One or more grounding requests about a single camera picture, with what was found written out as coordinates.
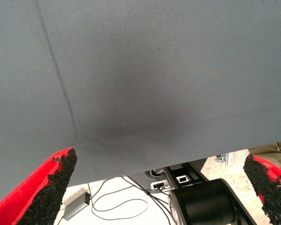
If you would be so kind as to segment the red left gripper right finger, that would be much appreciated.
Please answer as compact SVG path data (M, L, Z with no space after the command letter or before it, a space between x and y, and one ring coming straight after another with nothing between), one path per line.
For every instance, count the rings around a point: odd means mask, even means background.
M281 225L281 168L249 154L245 159L244 172L262 202L262 210L269 217L270 223Z

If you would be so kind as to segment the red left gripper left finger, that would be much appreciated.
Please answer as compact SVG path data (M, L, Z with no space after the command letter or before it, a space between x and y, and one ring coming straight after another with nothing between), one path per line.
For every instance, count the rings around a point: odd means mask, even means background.
M0 225L54 224L76 163L73 147L51 155L0 200Z

